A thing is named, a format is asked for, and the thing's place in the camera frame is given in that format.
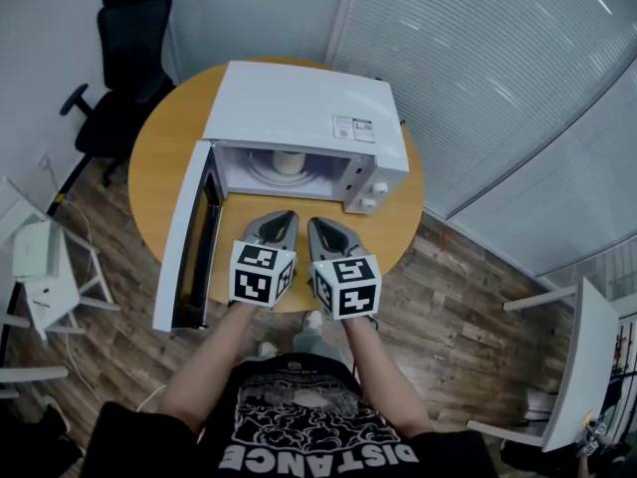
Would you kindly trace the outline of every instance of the white microwave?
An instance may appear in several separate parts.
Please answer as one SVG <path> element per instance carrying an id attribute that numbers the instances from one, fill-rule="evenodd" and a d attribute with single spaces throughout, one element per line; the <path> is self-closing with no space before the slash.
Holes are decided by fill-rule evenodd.
<path id="1" fill-rule="evenodd" d="M 216 234 L 230 193 L 333 200 L 345 212 L 371 214 L 408 172 L 389 84 L 231 62 L 182 181 L 153 327 L 205 325 Z"/>

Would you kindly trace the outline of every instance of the t-shirt print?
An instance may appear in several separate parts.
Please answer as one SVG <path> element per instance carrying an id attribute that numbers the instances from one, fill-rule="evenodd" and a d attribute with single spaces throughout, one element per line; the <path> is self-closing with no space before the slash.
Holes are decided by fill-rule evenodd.
<path id="1" fill-rule="evenodd" d="M 405 466 L 417 468 L 418 459 L 340 380 L 300 369 L 257 374 L 243 382 L 230 444 L 219 463 L 219 469 L 299 477 L 383 466 L 400 466 L 404 472 Z"/>

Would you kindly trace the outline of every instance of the wooden floor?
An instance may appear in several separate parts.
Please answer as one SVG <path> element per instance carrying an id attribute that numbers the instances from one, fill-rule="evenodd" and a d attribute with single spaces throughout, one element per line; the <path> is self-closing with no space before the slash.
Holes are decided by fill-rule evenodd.
<path id="1" fill-rule="evenodd" d="M 171 335 L 151 329 L 159 262 L 135 228 L 128 206 L 125 174 L 100 186 L 104 164 L 92 161 L 73 186 L 69 199 L 86 213 L 93 239 L 119 313 L 79 308 L 85 336 L 70 336 L 78 367 L 101 401 L 135 409 L 193 353 L 207 332 Z M 56 219 L 84 236 L 86 224 L 72 206 Z M 86 257 L 74 253 L 77 267 Z M 500 424 L 522 420 L 530 387 L 556 391 L 566 359 L 570 313 L 561 305 L 518 313 L 502 302 L 540 292 L 530 280 L 473 242 L 423 216 L 410 249 L 385 276 L 379 314 L 380 334 L 407 377 L 425 399 L 440 430 L 460 430 L 473 418 Z M 225 307 L 210 307 L 211 326 Z M 23 302 L 18 313 L 26 314 Z M 290 349 L 300 314 L 259 314 L 243 354 L 253 354 L 267 339 Z M 553 335 L 560 328 L 561 336 Z M 342 329 L 330 325 L 326 338 L 346 348 Z M 64 364 L 72 368 L 65 340 L 51 335 L 43 344 L 32 330 L 13 330 L 7 365 Z M 26 421 L 37 420 L 38 398 L 54 396 L 73 424 L 71 436 L 87 446 L 101 403 L 72 370 L 65 379 L 22 385 L 10 407 Z M 147 405 L 152 409 L 156 399 Z M 500 441 L 487 439 L 494 455 Z M 497 462 L 503 476 L 522 476 Z M 77 476 L 79 466 L 67 476 Z"/>

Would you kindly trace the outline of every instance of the chair backrest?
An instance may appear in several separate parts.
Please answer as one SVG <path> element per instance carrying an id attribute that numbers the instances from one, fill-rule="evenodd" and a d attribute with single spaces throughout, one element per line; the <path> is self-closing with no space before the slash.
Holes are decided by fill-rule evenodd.
<path id="1" fill-rule="evenodd" d="M 0 246 L 23 225 L 47 219 L 49 216 L 33 205 L 11 180 L 0 179 Z"/>
<path id="2" fill-rule="evenodd" d="M 104 80 L 112 91 L 136 95 L 163 72 L 161 45 L 172 0 L 103 0 L 98 13 Z"/>

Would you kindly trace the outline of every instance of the microwave door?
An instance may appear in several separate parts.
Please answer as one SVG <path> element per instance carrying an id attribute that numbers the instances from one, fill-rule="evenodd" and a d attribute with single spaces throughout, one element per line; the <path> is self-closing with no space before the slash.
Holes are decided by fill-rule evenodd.
<path id="1" fill-rule="evenodd" d="M 213 148 L 195 144 L 168 232 L 152 326 L 170 332 L 205 327 L 210 271 L 222 206 Z"/>

